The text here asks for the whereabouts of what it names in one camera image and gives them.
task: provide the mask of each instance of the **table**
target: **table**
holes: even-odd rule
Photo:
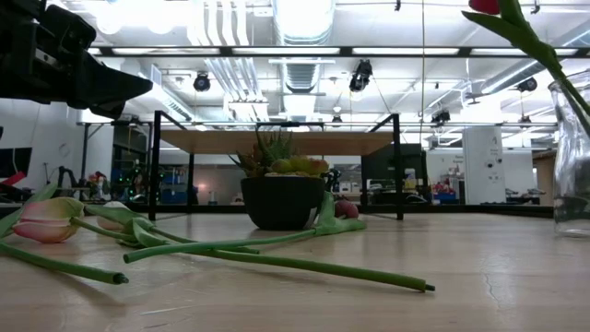
[[[482,214],[364,216],[366,231],[270,245],[265,252],[400,272],[433,293],[282,267],[168,255],[126,265],[127,249],[81,230],[27,250],[122,270],[112,286],[0,257],[3,331],[587,331],[590,241],[557,238],[549,219]],[[158,221],[197,240],[265,237],[244,215]]]

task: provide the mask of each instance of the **shelf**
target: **shelf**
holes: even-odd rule
[[[252,150],[252,131],[162,130],[161,139],[195,154],[231,154]],[[293,146],[301,155],[364,156],[392,142],[391,133],[293,133]]]

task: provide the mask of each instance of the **cable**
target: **cable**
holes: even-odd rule
[[[424,81],[426,80],[426,24],[424,17],[424,0],[422,0],[422,107],[420,112],[419,143],[422,147],[422,126],[424,125]]]
[[[391,114],[391,110],[389,109],[389,106],[387,106],[387,102],[385,101],[384,95],[381,93],[381,89],[379,89],[379,84],[377,84],[377,78],[375,78],[375,75],[372,76],[372,80],[375,81],[375,87],[377,88],[377,91],[379,91],[379,96],[381,96],[381,100],[383,101],[383,104],[385,105],[385,109],[387,110],[388,113]]]

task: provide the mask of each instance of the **green stem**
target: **green stem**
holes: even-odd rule
[[[123,260],[125,263],[133,263],[140,259],[148,258],[154,255],[168,255],[168,254],[178,254],[178,253],[187,253],[187,254],[200,254],[201,252],[205,252],[207,250],[212,249],[219,249],[219,250],[227,250],[229,248],[235,248],[239,246],[245,245],[257,245],[257,244],[271,244],[271,243],[281,243],[286,241],[293,241],[304,237],[310,237],[315,234],[315,230],[307,230],[302,231],[299,233],[285,235],[285,236],[278,236],[274,238],[266,238],[266,239],[252,239],[252,240],[233,240],[233,241],[219,241],[219,242],[210,242],[210,243],[184,243],[184,244],[171,244],[171,245],[162,245],[152,248],[146,248],[141,250],[136,250],[131,253],[127,253],[123,255]]]
[[[176,236],[174,234],[170,234],[166,231],[159,229],[158,227],[154,227],[149,231],[156,233],[158,235],[161,235],[161,236],[168,238],[170,240],[176,241],[177,243],[199,243],[198,241],[195,241],[195,240],[191,240],[191,239],[183,238],[181,236]],[[229,252],[233,252],[233,253],[260,254],[260,250],[246,248],[246,247],[228,248],[228,249],[224,249],[224,250],[229,251]]]
[[[80,226],[80,227],[85,228],[89,231],[94,231],[100,235],[112,237],[113,239],[119,239],[119,240],[124,240],[124,241],[128,241],[128,242],[135,242],[136,241],[136,238],[133,235],[122,234],[122,233],[116,232],[116,231],[107,231],[103,228],[100,228],[100,227],[97,227],[94,225],[90,225],[89,223],[86,223],[78,218],[72,218],[70,220],[70,222],[74,225]]]
[[[79,276],[86,279],[97,280],[101,282],[110,283],[113,285],[120,285],[129,282],[129,279],[121,273],[109,270],[103,270],[95,267],[85,267],[77,264],[60,262],[51,258],[46,258],[40,255],[35,255],[17,249],[11,245],[0,242],[0,252],[4,252],[15,258],[18,258],[27,263],[31,263],[38,267],[45,267],[50,270],[60,271],[74,276]]]
[[[373,271],[358,267],[344,267],[335,264],[318,263],[302,259],[283,258],[269,255],[250,255],[227,253],[218,250],[212,250],[205,253],[197,254],[207,257],[227,259],[231,261],[264,264],[276,267],[291,267],[308,271],[331,274],[340,277],[349,277],[354,279],[363,279],[375,282],[406,287],[416,291],[434,291],[434,286],[428,285],[424,279],[418,279],[394,273]]]

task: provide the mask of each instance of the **fluorescent light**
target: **fluorescent light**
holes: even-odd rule
[[[237,47],[233,49],[234,54],[338,54],[338,47]]]
[[[326,59],[268,59],[271,65],[333,65],[336,60]]]
[[[457,54],[458,48],[425,48],[424,53],[427,55],[448,55]],[[379,54],[379,55],[420,55],[422,48],[397,48],[397,47],[355,47],[352,49],[353,54]]]
[[[473,49],[473,55],[526,55],[523,51],[514,48],[489,48],[489,49]]]
[[[90,47],[88,49],[88,53],[90,53],[92,55],[101,55],[100,49],[98,49],[96,47]]]
[[[218,55],[219,48],[154,48],[154,47],[115,47],[112,52],[119,55],[144,55],[144,54],[165,54],[165,55],[191,55],[206,54]]]

